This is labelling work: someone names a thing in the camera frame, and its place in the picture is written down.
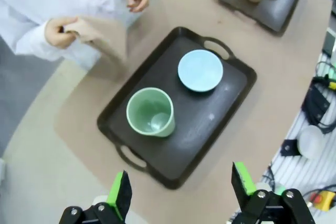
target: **tray handle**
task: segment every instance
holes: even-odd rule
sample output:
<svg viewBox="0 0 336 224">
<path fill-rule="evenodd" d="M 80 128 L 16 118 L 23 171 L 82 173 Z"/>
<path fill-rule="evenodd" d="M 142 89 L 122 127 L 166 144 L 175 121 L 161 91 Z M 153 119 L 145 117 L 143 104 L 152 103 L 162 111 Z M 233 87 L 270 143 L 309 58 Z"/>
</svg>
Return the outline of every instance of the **tray handle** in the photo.
<svg viewBox="0 0 336 224">
<path fill-rule="evenodd" d="M 146 173 L 148 171 L 147 169 L 147 164 L 145 166 L 141 166 L 141 165 L 138 165 L 137 163 L 131 161 L 127 155 L 124 153 L 124 151 L 122 150 L 122 145 L 119 145 L 119 144 L 115 144 L 115 147 L 116 147 L 116 150 L 117 150 L 117 153 L 119 154 L 119 156 L 121 157 L 121 159 L 123 159 L 129 166 L 133 167 L 134 169 L 140 171 L 140 172 L 144 172 Z M 137 157 L 135 154 L 131 154 L 131 155 L 134 155 L 136 158 L 142 160 L 140 157 Z"/>
<path fill-rule="evenodd" d="M 220 46 L 222 49 L 225 50 L 225 52 L 223 52 L 223 50 L 220 50 L 218 48 L 218 46 L 212 46 L 211 44 L 209 44 L 209 46 L 207 46 L 207 42 L 210 41 L 211 44 L 214 45 L 218 45 Z M 234 55 L 234 53 L 232 52 L 232 50 L 223 42 L 221 42 L 219 39 L 215 39 L 212 37 L 203 37 L 203 46 L 216 53 L 217 55 L 219 55 L 223 60 L 233 60 L 236 59 L 236 56 Z"/>
</svg>

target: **white lab coat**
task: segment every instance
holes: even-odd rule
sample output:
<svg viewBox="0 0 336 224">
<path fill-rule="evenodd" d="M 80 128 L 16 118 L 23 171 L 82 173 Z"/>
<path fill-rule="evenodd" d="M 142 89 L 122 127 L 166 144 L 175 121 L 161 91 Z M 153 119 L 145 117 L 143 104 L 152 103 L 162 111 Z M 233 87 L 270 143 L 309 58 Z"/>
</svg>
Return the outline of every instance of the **white lab coat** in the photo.
<svg viewBox="0 0 336 224">
<path fill-rule="evenodd" d="M 16 55 L 35 55 L 54 61 L 61 57 L 90 69 L 100 54 L 76 40 L 67 49 L 51 46 L 44 36 L 53 17 L 89 15 L 110 17 L 126 26 L 135 20 L 125 0 L 0 0 L 0 35 Z"/>
</svg>

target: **paper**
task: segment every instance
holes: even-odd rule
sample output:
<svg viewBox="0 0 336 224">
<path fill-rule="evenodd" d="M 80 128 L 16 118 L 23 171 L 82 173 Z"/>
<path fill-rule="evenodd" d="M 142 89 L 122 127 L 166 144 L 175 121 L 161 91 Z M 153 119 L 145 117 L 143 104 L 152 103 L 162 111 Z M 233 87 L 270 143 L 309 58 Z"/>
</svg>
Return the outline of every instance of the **paper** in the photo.
<svg viewBox="0 0 336 224">
<path fill-rule="evenodd" d="M 127 60 L 127 29 L 115 19 L 79 17 L 77 22 L 65 26 L 64 32 L 75 33 L 82 43 L 111 60 Z"/>
</svg>

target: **black cable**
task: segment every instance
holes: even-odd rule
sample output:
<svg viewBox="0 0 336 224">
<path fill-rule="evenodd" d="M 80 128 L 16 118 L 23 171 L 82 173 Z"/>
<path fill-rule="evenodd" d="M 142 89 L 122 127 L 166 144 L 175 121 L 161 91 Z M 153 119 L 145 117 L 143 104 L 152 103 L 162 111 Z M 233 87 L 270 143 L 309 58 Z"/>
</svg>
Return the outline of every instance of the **black cable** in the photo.
<svg viewBox="0 0 336 224">
<path fill-rule="evenodd" d="M 266 178 L 266 179 L 268 179 L 269 181 L 273 181 L 273 179 L 272 179 L 270 176 L 267 176 L 267 175 L 263 175 L 263 178 Z"/>
<path fill-rule="evenodd" d="M 275 177 L 274 177 L 274 173 L 272 171 L 272 162 L 270 163 L 270 165 L 267 167 L 268 173 L 270 174 L 272 180 L 271 180 L 271 188 L 272 191 L 275 191 Z"/>
<path fill-rule="evenodd" d="M 334 71 L 334 74 L 336 74 L 336 67 L 333 65 L 333 64 L 331 64 L 330 62 L 327 62 L 327 61 L 319 61 L 317 64 L 316 64 L 316 67 L 315 67 L 315 75 L 316 76 L 319 76 L 318 75 L 318 66 L 320 65 L 320 64 L 325 64 L 325 65 L 327 65 L 328 67 L 330 67 L 331 68 L 331 70 L 332 71 Z"/>
<path fill-rule="evenodd" d="M 336 82 L 336 80 L 333 79 L 329 79 L 329 76 L 326 75 L 325 77 L 313 77 L 312 81 L 311 81 L 311 86 L 315 86 L 315 85 L 320 85 L 324 88 L 327 88 L 331 91 L 333 91 L 336 94 L 336 90 L 334 88 L 330 87 L 330 83 Z M 318 119 L 315 118 L 315 116 L 313 115 L 312 111 L 313 111 L 313 106 L 315 106 L 314 102 L 313 102 L 313 98 L 311 95 L 311 92 L 307 92 L 307 95 L 304 99 L 303 105 L 302 105 L 302 110 L 306 115 L 306 119 L 309 122 L 309 124 L 311 125 L 315 125 L 317 126 L 323 134 L 328 134 L 330 132 L 332 132 L 335 128 L 336 128 L 336 119 L 330 123 L 330 124 L 324 124 L 321 123 Z"/>
<path fill-rule="evenodd" d="M 322 192 L 322 191 L 328 191 L 328 189 L 330 188 L 333 188 L 333 187 L 336 187 L 336 184 L 332 184 L 332 185 L 329 185 L 329 186 L 325 186 L 323 188 L 319 188 L 319 189 L 314 189 L 314 190 L 311 190 L 311 191 L 308 191 L 306 192 L 304 195 L 302 195 L 302 197 L 305 197 L 315 191 L 317 191 L 317 193 L 314 195 L 314 197 L 309 200 L 311 203 L 313 203 L 315 201 L 315 199 L 317 198 L 317 196 Z"/>
</svg>

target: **table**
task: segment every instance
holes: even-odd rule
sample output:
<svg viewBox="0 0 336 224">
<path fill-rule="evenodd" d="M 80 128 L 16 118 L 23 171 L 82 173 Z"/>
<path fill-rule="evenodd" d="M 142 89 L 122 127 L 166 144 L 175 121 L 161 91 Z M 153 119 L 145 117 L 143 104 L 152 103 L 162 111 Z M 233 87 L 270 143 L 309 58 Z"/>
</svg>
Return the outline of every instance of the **table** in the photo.
<svg viewBox="0 0 336 224">
<path fill-rule="evenodd" d="M 237 208 L 230 184 L 232 161 L 246 164 L 257 181 L 282 143 L 303 101 L 319 55 L 331 0 L 300 0 L 282 37 L 215 0 L 161 0 L 132 26 L 128 70 L 102 58 L 62 106 L 55 129 L 106 186 L 125 169 L 133 187 L 132 209 L 149 223 L 219 223 Z M 179 190 L 167 190 L 127 166 L 98 130 L 100 112 L 127 78 L 176 26 L 225 42 L 253 67 L 258 80 L 225 131 Z"/>
</svg>

